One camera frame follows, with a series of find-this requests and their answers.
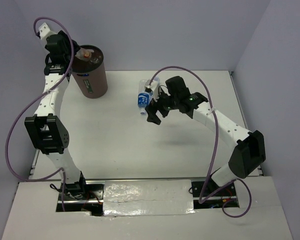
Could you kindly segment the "bottle with red cap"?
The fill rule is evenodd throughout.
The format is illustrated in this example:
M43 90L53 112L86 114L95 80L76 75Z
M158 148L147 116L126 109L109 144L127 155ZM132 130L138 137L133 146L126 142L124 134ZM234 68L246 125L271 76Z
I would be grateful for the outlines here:
M91 59L92 53L88 49L80 48L75 57L79 60L87 62Z

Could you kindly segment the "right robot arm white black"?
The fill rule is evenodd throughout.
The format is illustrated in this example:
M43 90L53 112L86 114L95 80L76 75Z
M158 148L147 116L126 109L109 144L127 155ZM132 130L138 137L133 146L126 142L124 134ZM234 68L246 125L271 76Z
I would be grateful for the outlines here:
M191 93L180 76L166 80L165 84L168 92L158 82L146 82L144 86L145 92L152 95L145 108L147 121L160 125L157 112L166 117L170 111L178 110L216 133L232 151L229 161L209 175L207 190L211 195L221 194L230 181L245 179L266 160L264 136L260 131L251 132L212 108L201 93Z

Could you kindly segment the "crushed blue label bottle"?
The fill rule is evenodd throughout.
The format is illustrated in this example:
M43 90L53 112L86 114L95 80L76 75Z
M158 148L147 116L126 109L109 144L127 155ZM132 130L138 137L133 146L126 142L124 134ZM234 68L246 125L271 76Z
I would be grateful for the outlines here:
M98 57L91 57L89 62L93 65L98 64L100 62L100 59Z

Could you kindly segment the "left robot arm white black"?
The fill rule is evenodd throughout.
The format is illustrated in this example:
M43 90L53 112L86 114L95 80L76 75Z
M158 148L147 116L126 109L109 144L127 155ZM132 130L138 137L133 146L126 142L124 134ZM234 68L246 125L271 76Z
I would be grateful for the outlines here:
M25 128L33 146L46 155L60 176L64 189L62 193L73 199L83 199L88 186L83 173L75 165L68 146L70 135L60 120L61 106L72 73L72 62L80 47L64 31L58 33L43 23L39 27L39 38L45 42L48 51L45 57L44 96L31 117L26 117Z

